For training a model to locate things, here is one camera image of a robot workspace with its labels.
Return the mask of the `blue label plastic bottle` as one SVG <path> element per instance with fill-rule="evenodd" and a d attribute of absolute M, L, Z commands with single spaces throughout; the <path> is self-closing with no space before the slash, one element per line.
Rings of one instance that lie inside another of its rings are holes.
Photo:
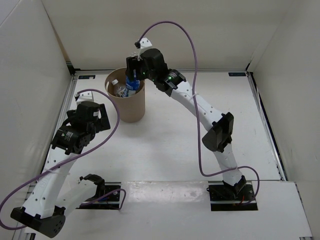
<path fill-rule="evenodd" d="M 138 56 L 137 52 L 131 53 L 128 57 L 135 57 Z M 137 93 L 140 88 L 140 80 L 129 80 L 128 77 L 125 75 L 125 86 L 128 89 L 128 96 L 131 97 Z"/>

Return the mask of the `clear white-label plastic bottle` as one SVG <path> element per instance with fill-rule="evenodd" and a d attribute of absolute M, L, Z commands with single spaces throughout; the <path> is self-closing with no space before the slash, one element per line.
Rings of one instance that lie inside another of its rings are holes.
<path fill-rule="evenodd" d="M 115 96 L 119 98 L 126 98 L 129 96 L 128 89 L 124 84 L 120 83 L 117 79 L 113 80 L 111 83 L 113 85 L 113 93 Z"/>

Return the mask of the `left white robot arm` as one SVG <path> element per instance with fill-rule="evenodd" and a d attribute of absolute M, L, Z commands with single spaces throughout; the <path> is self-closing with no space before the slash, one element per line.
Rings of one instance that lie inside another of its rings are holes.
<path fill-rule="evenodd" d="M 74 162 L 64 161 L 79 156 L 96 134 L 111 128 L 106 107 L 93 101 L 83 101 L 67 111 L 67 119 L 51 142 L 43 176 L 37 181 L 29 198 L 11 211 L 11 218 L 49 237 L 62 230 L 67 215 L 85 199 L 100 200 L 105 195 L 103 179 L 94 174 L 81 178 L 81 183 L 66 195 L 60 190 Z"/>

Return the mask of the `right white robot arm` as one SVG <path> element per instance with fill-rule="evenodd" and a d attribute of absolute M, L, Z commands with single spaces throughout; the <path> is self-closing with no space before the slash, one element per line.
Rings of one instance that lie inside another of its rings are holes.
<path fill-rule="evenodd" d="M 203 97 L 197 95 L 185 76 L 168 68 L 162 53 L 151 48 L 140 56 L 126 58 L 125 75 L 128 80 L 151 80 L 156 88 L 182 104 L 203 126 L 207 133 L 199 145 L 213 152 L 222 171 L 224 193 L 230 200 L 238 199 L 247 181 L 238 169 L 232 150 L 234 116 L 220 112 Z"/>

